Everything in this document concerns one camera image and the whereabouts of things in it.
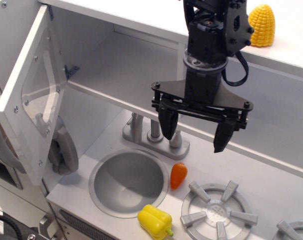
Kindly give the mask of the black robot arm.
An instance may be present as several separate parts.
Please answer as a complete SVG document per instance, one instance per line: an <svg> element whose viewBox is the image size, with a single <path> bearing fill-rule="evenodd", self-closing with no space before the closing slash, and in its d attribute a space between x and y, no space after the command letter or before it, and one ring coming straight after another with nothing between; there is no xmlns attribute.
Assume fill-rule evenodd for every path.
<svg viewBox="0 0 303 240"><path fill-rule="evenodd" d="M163 136L176 136L179 115L217 123L214 150L222 152L235 131L245 129L253 104L228 87L244 84L227 79L230 57L236 57L249 72L241 50L251 44L254 29L244 0L185 0L184 16L188 44L183 54L184 80L154 82L152 106L158 113Z"/></svg>

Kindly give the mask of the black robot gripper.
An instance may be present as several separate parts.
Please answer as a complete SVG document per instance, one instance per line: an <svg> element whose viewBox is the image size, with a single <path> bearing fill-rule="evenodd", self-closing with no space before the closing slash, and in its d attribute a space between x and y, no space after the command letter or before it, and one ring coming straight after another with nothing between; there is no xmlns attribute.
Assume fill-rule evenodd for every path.
<svg viewBox="0 0 303 240"><path fill-rule="evenodd" d="M224 86L221 71L188 70L184 80L156 81L151 88L152 107L158 113L162 135L168 140L173 138L179 114L218 123L214 153L225 149L235 129L247 127L248 113L254 107L252 102Z"/></svg>

